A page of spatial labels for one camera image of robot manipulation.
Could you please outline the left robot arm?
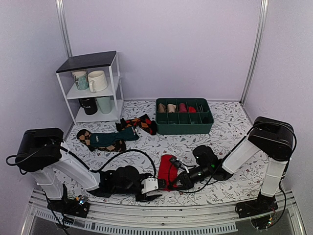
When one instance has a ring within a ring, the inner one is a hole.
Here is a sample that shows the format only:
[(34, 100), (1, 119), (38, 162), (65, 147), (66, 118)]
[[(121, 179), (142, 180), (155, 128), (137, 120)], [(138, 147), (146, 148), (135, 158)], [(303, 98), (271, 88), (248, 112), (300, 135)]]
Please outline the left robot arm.
[(61, 212), (69, 212), (73, 203), (65, 196), (67, 189), (57, 179), (54, 169), (79, 183), (89, 194), (102, 198), (134, 194), (138, 202), (146, 202), (158, 198), (158, 195), (149, 195), (150, 192), (167, 187), (166, 180), (158, 179), (154, 174), (141, 174), (131, 165), (108, 171), (90, 169), (68, 150), (59, 128), (25, 131), (14, 165), (31, 173)]

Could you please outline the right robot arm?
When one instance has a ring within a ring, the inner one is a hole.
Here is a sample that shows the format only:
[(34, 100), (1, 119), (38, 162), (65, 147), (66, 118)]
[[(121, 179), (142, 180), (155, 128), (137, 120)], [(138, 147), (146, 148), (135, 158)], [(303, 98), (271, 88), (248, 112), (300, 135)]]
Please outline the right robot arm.
[(209, 146), (196, 147), (192, 154), (197, 167), (181, 172), (176, 179), (169, 180), (168, 188), (188, 193), (195, 183), (207, 177), (226, 181), (254, 155), (263, 152), (268, 157), (268, 166), (259, 192), (261, 196), (253, 202), (253, 209), (256, 213), (264, 213), (272, 205), (271, 198), (276, 194), (287, 171), (295, 147), (296, 136), (290, 124), (257, 117), (246, 136), (222, 159)]

